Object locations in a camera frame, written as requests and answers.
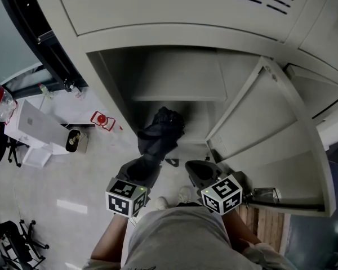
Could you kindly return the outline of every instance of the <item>floor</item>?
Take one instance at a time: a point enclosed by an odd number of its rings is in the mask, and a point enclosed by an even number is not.
[[[28,224],[36,220],[35,238],[50,245],[49,250],[42,252],[47,258],[42,269],[80,269],[84,265],[113,217],[106,210],[104,196],[111,177],[124,163],[140,156],[136,147],[115,140],[105,130],[83,131],[89,137],[84,155],[51,156],[43,169],[26,165],[17,168],[14,162],[4,160],[0,163],[0,222],[18,223],[24,219]],[[205,154],[205,147],[201,151],[181,152],[178,168],[164,162],[150,194],[152,200],[139,216],[154,209],[158,196],[175,204],[180,187],[191,186],[184,163],[204,160]],[[58,206],[58,200],[77,204],[72,207],[77,211]],[[133,229],[129,223],[123,261]]]
[[[291,216],[286,257],[299,270],[322,270],[333,252],[338,252],[337,209],[331,218]]]

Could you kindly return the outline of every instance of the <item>white box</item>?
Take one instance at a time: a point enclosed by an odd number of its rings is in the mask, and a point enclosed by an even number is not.
[[[243,188],[233,175],[229,175],[202,190],[203,205],[224,215],[242,203]]]
[[[112,178],[105,191],[106,208],[130,218],[145,206],[147,192],[146,187]]]

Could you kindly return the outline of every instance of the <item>tiled floor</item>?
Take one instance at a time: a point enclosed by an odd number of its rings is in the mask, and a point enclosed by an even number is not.
[[[0,222],[36,220],[35,237],[50,245],[42,252],[47,257],[43,269],[69,269],[65,263],[79,268],[84,265],[113,216],[105,208],[104,196],[111,177],[124,163],[140,156],[136,147],[111,139],[105,131],[83,131],[89,136],[84,155],[51,156],[43,169],[26,165],[17,168],[14,162],[5,160],[7,153],[0,163]],[[191,186],[184,163],[203,160],[205,154],[204,147],[182,152],[178,168],[164,162],[150,195],[152,200],[139,215],[153,210],[158,196],[175,204],[180,187]],[[58,199],[86,206],[87,214],[58,207]],[[129,223],[124,253],[133,229]]]

